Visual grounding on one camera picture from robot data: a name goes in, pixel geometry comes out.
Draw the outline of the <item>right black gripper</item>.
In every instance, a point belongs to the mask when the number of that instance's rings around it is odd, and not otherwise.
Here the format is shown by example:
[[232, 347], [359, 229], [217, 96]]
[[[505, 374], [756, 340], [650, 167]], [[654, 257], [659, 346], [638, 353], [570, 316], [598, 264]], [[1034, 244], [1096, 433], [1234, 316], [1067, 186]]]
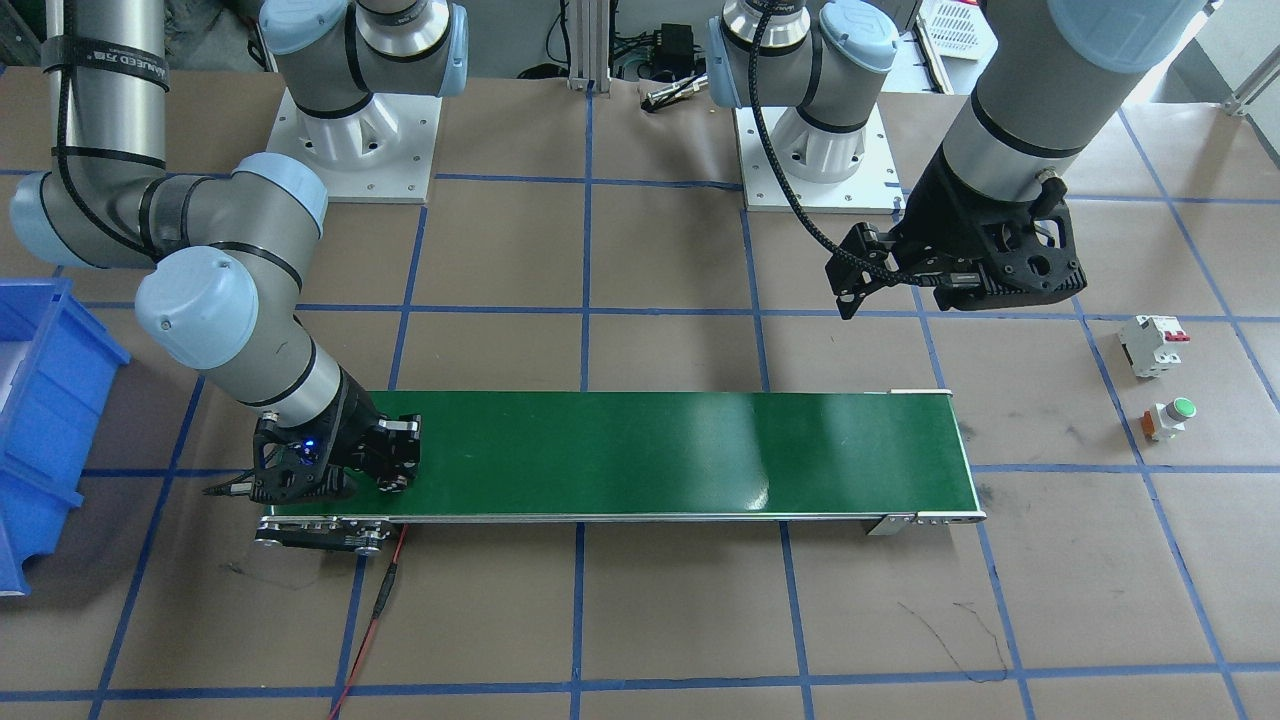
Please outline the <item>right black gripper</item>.
[[253, 433], [256, 503], [311, 503], [346, 498], [355, 487], [348, 470], [371, 477], [383, 493], [408, 489], [421, 461], [420, 414], [388, 418], [369, 392], [343, 375], [334, 400], [312, 420], [297, 427], [264, 413]]

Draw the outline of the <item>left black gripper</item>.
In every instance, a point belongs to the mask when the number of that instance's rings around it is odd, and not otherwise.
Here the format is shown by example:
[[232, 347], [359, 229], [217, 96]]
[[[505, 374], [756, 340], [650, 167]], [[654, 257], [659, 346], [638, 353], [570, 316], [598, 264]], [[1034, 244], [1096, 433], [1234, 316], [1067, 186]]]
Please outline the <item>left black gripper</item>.
[[[945, 160], [931, 161], [892, 231], [859, 222], [827, 261], [840, 316], [851, 320], [882, 288], [925, 286], [911, 273], [977, 277], [972, 287], [936, 288], [934, 300], [943, 310], [1036, 306], [1079, 293], [1087, 278], [1065, 202], [1068, 187], [1052, 176], [1032, 190], [1027, 202], [988, 199], [966, 187]], [[891, 269], [890, 260], [901, 270]]]

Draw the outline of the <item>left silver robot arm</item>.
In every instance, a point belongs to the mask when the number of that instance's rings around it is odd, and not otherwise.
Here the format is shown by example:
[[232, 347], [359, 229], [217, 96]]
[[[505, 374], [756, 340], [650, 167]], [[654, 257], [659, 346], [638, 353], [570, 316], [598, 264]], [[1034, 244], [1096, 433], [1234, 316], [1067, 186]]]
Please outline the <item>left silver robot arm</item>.
[[795, 181], [856, 172], [870, 111], [899, 51], [868, 1], [727, 1], [710, 18], [713, 101], [751, 113], [765, 164], [826, 249], [838, 314], [872, 293], [929, 288], [941, 310], [1062, 302], [1087, 286], [1066, 173], [1143, 77], [1174, 50], [1198, 1], [980, 1], [986, 63], [888, 231], [856, 224], [835, 242]]

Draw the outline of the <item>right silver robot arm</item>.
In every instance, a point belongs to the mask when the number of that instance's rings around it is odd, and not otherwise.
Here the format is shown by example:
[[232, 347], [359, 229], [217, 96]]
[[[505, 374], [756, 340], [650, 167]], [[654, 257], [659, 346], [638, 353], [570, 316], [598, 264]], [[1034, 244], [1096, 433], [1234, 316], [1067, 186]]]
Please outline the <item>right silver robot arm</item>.
[[142, 328], [259, 413], [253, 466], [207, 493], [317, 502], [352, 495], [351, 473], [408, 488], [420, 418], [380, 413], [294, 314], [323, 237], [323, 179], [278, 152], [225, 178], [166, 172], [163, 3], [50, 1], [46, 20], [52, 165], [17, 186], [12, 225], [46, 263], [143, 269]]

